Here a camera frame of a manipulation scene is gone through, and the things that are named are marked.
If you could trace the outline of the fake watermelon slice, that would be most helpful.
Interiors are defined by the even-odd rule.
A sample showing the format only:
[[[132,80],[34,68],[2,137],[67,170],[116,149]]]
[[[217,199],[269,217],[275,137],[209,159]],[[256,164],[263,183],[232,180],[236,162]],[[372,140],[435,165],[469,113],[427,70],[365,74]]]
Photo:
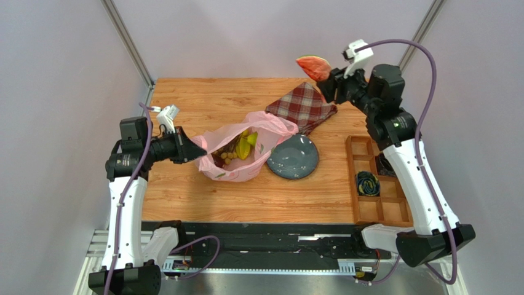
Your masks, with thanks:
[[[329,62],[316,55],[304,55],[296,59],[298,66],[314,81],[325,81],[330,76]]]

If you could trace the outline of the pink plastic bag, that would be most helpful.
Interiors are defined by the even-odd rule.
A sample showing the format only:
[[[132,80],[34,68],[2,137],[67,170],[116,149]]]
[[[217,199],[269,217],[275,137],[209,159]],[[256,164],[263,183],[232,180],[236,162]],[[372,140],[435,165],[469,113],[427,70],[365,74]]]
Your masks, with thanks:
[[[241,123],[220,127],[191,140],[207,151],[198,170],[214,181],[245,182],[256,177],[272,151],[298,133],[297,124],[256,111]]]

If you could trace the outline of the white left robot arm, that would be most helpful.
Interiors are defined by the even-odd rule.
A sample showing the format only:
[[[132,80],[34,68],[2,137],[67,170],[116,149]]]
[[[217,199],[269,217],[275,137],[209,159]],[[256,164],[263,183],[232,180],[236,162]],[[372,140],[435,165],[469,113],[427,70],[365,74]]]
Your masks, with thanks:
[[[146,117],[120,121],[121,138],[105,163],[111,205],[108,241],[100,270],[88,278],[95,294],[158,294],[161,267],[185,239],[181,221],[164,221],[146,246],[141,241],[143,200],[153,165],[166,159],[184,164],[206,155],[171,118],[157,115],[157,121],[159,136],[153,136]]]

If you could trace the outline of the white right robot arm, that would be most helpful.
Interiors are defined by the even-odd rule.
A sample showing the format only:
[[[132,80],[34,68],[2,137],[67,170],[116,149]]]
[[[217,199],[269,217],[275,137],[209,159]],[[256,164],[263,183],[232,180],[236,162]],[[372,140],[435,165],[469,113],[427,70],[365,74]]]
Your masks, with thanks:
[[[364,248],[398,254],[410,267],[449,256],[458,262],[458,251],[476,233],[459,221],[447,204],[427,161],[415,118],[401,107],[405,80],[398,66],[375,66],[369,79],[357,69],[345,75],[332,69],[317,83],[326,101],[350,102],[366,116],[366,128],[390,163],[411,210],[411,228],[373,224],[360,230]]]

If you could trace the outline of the fake grape bunch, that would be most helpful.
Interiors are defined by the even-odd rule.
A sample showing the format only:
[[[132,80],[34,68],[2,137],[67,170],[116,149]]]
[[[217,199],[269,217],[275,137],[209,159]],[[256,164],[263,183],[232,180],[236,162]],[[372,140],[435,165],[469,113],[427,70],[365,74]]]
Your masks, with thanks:
[[[233,147],[222,147],[212,153],[213,163],[219,168],[230,165],[232,160],[236,158],[238,158],[238,155]]]

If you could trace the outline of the red plaid cloth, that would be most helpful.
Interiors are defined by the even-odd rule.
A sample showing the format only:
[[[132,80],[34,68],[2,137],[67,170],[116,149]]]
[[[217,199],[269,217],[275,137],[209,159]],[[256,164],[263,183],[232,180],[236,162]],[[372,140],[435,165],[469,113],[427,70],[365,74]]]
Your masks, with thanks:
[[[327,103],[313,85],[303,82],[269,104],[265,111],[297,124],[299,134],[310,135],[319,125],[333,117],[338,108]]]

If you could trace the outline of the blue patterned rolled sock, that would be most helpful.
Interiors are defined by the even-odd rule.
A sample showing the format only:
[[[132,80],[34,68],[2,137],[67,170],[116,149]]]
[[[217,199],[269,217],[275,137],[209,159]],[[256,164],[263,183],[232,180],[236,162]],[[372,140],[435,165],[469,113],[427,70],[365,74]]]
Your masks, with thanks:
[[[377,197],[381,186],[379,179],[370,171],[359,171],[355,176],[357,193],[361,196]]]

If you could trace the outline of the wooden compartment tray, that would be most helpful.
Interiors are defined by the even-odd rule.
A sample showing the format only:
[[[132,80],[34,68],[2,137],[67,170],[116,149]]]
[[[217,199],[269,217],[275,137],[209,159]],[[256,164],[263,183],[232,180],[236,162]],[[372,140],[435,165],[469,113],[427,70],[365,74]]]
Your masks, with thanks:
[[[413,218],[399,180],[376,143],[368,136],[348,136],[345,147],[354,222],[412,226]],[[379,196],[368,197],[357,193],[355,176],[359,171],[370,171],[378,177],[381,186]]]

